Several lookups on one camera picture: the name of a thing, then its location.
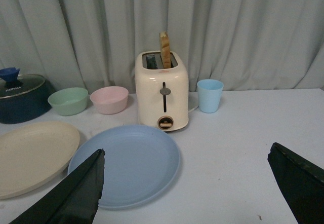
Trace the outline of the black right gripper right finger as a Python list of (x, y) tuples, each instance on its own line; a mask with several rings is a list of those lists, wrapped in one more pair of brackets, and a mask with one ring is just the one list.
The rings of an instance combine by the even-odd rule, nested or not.
[(275, 142), (268, 163), (298, 223), (323, 223), (323, 169)]

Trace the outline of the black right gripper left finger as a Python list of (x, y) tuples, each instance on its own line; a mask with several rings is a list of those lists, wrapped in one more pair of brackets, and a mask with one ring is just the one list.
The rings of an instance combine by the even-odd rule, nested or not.
[(96, 150), (11, 223), (92, 223), (103, 191), (104, 155)]

